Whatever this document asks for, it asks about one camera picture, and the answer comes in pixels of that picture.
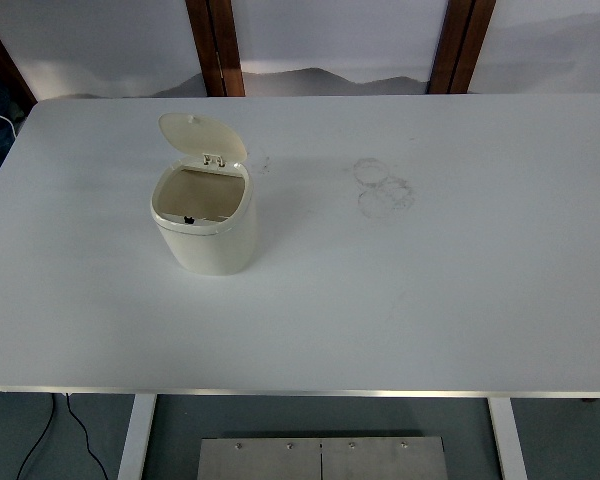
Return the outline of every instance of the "open lid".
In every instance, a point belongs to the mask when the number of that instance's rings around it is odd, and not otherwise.
[[[191,157],[222,157],[223,162],[242,163],[247,150],[240,136],[219,120],[188,113],[165,113],[158,120],[160,131],[175,148]]]

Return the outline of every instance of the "wooden frame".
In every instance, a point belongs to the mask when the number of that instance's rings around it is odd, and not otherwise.
[[[427,93],[467,93],[496,0],[449,0]]]
[[[13,63],[9,52],[4,48],[0,41],[0,79],[7,85],[13,99],[20,108],[29,114],[33,106],[37,103],[36,97],[33,95],[27,82],[20,74],[18,67]]]
[[[210,97],[244,97],[231,0],[186,0],[202,77]]]

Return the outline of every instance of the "circular stain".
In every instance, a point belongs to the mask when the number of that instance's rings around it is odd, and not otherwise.
[[[363,187],[375,188],[389,176],[389,167],[375,158],[362,158],[353,166],[353,176]]]
[[[388,177],[377,188],[362,192],[358,197],[360,211],[369,218],[386,218],[397,210],[413,204],[411,187],[401,178]]]

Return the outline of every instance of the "metal plate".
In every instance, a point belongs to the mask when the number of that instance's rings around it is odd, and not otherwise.
[[[439,437],[205,439],[199,480],[447,480]]]
[[[325,438],[324,480],[447,480],[440,437]]]
[[[320,480],[320,439],[202,440],[198,480]]]

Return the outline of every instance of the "gray floor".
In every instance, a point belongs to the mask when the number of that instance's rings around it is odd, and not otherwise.
[[[26,479],[100,479],[65,398]],[[133,396],[72,395],[92,451],[117,477]],[[513,401],[530,480],[600,479],[600,400]],[[44,429],[50,394],[0,393],[0,480],[15,479]],[[439,435],[449,478],[499,479],[486,402],[477,399],[160,396],[144,478],[195,480],[202,438]]]

